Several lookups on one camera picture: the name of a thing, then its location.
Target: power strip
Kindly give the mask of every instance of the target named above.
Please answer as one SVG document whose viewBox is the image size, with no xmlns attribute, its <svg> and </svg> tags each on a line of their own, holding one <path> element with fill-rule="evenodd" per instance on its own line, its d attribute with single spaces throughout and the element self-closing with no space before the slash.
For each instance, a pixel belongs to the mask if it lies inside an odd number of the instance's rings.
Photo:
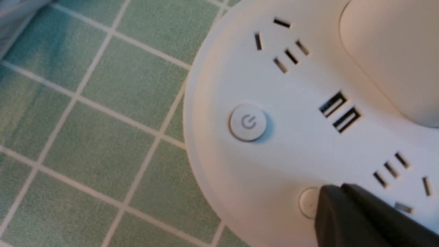
<svg viewBox="0 0 439 247">
<path fill-rule="evenodd" d="M 191 166 L 215 212 L 252 246 L 316 247 L 308 192 L 344 182 L 439 230 L 439 132 L 402 116 L 346 53 L 338 27 L 348 3 L 244 0 L 193 63 Z M 242 104 L 267 118 L 254 142 L 229 129 Z"/>
</svg>

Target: plug prong slot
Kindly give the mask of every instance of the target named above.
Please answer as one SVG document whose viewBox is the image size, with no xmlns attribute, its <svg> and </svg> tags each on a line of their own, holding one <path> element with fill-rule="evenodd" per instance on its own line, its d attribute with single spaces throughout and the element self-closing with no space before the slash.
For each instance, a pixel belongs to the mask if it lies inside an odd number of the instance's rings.
<svg viewBox="0 0 439 247">
<path fill-rule="evenodd" d="M 392 174 L 394 178 L 398 178 L 398 172 L 393 169 L 393 167 L 388 162 L 384 164 L 384 167 L 390 172 L 390 174 Z"/>
<path fill-rule="evenodd" d="M 286 21 L 280 20 L 279 18 L 274 18 L 273 22 L 278 24 L 278 25 L 280 25 L 280 26 L 286 27 L 286 28 L 290 28 L 291 27 L 291 23 L 288 23 Z"/>
<path fill-rule="evenodd" d="M 407 163 L 407 161 L 401 156 L 400 153 L 396 153 L 395 157 L 398 159 L 398 161 L 406 168 L 410 168 L 410 164 Z"/>
<path fill-rule="evenodd" d="M 338 92 L 334 95 L 330 100 L 324 103 L 320 107 L 320 111 L 323 113 L 325 117 L 329 117 L 332 113 L 334 113 L 340 106 L 346 103 L 347 100 L 345 96 L 343 96 L 342 92 Z"/>
<path fill-rule="evenodd" d="M 278 58 L 275 58 L 275 59 L 273 60 L 273 62 L 279 67 L 279 69 L 280 69 L 284 74 L 286 74 L 286 73 L 288 72 L 287 67 L 285 67 L 285 65 L 284 65 L 281 61 L 279 61 Z"/>
<path fill-rule="evenodd" d="M 339 120 L 337 120 L 333 125 L 340 132 L 343 133 L 349 126 L 351 126 L 361 115 L 352 107 L 348 112 L 346 112 Z"/>
<path fill-rule="evenodd" d="M 305 54 L 305 56 L 309 55 L 309 50 L 305 46 L 303 46 L 303 44 L 300 42 L 300 40 L 296 41 L 296 45 Z"/>
<path fill-rule="evenodd" d="M 395 203 L 395 209 L 406 212 L 408 214 L 412 214 L 414 209 L 412 207 L 409 207 L 407 205 L 404 205 L 402 203 L 396 202 Z"/>
<path fill-rule="evenodd" d="M 297 61 L 297 59 L 293 56 L 293 54 L 291 54 L 291 52 L 288 49 L 285 50 L 285 54 L 291 59 L 291 61 L 293 61 L 294 64 L 299 63 Z"/>
<path fill-rule="evenodd" d="M 428 177 L 422 178 L 422 183 L 424 184 L 425 194 L 427 196 L 432 196 L 432 184 Z"/>
<path fill-rule="evenodd" d="M 387 188 L 387 183 L 384 181 L 384 179 L 377 171 L 374 172 L 374 177 L 381 184 L 381 186 L 383 186 L 383 188 Z"/>
<path fill-rule="evenodd" d="M 256 48 L 258 51 L 262 50 L 262 42 L 261 42 L 261 34 L 255 33 L 255 40 L 256 40 Z"/>
</svg>

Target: green tile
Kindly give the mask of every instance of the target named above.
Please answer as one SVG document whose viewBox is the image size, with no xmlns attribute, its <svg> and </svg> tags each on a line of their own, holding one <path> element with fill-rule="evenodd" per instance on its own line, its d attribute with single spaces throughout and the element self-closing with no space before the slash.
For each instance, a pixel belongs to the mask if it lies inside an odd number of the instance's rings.
<svg viewBox="0 0 439 247">
<path fill-rule="evenodd" d="M 0 66 L 0 145 L 36 160 L 70 98 Z"/>
<path fill-rule="evenodd" d="M 239 239 L 228 227 L 224 229 L 218 242 L 218 247 L 249 247 L 244 241 Z"/>
<path fill-rule="evenodd" d="M 191 243 L 144 221 L 125 214 L 109 247 L 195 247 Z"/>
<path fill-rule="evenodd" d="M 206 243 L 220 219 L 204 199 L 185 150 L 161 142 L 131 206 Z"/>
<path fill-rule="evenodd" d="M 23 187 L 31 168 L 0 154 L 0 224 Z"/>
<path fill-rule="evenodd" d="M 178 104 L 174 116 L 165 132 L 166 135 L 184 142 L 183 136 L 183 100 Z"/>
<path fill-rule="evenodd" d="M 75 91 L 105 33 L 51 7 L 30 23 L 6 60 Z"/>
<path fill-rule="evenodd" d="M 186 75 L 186 69 L 114 38 L 83 96 L 158 130 Z"/>
<path fill-rule="evenodd" d="M 140 129 L 77 103 L 44 166 L 123 201 L 153 140 Z"/>
<path fill-rule="evenodd" d="M 230 7 L 233 7 L 233 6 L 235 6 L 236 4 L 238 4 L 239 2 L 241 2 L 241 0 L 229 0 L 229 6 L 230 6 Z"/>
<path fill-rule="evenodd" d="M 205 0 L 132 0 L 118 31 L 192 63 L 218 10 Z"/>
<path fill-rule="evenodd" d="M 37 174 L 2 240 L 15 247 L 99 247 L 117 208 Z"/>
<path fill-rule="evenodd" d="M 101 24 L 111 27 L 124 0 L 58 0 L 56 1 L 74 12 L 80 13 Z"/>
</svg>

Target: button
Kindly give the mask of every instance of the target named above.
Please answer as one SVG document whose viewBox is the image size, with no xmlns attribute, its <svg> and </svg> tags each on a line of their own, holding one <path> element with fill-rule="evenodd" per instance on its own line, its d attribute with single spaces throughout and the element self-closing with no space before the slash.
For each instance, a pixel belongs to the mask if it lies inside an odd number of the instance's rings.
<svg viewBox="0 0 439 247">
<path fill-rule="evenodd" d="M 267 118 L 257 106 L 238 106 L 230 118 L 230 130 L 234 137 L 244 142 L 252 142 L 261 137 L 267 128 Z"/>
<path fill-rule="evenodd" d="M 319 194 L 319 189 L 308 188 L 300 195 L 299 207 L 305 217 L 309 219 L 316 218 Z"/>
</svg>

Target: green tile floor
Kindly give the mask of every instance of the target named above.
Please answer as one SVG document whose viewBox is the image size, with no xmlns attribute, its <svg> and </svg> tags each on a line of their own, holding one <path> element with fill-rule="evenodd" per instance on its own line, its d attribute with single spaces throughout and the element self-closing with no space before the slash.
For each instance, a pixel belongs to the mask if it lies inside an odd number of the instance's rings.
<svg viewBox="0 0 439 247">
<path fill-rule="evenodd" d="M 0 65 L 0 247 L 245 247 L 184 145 L 184 85 L 238 0 L 57 0 Z"/>
</svg>

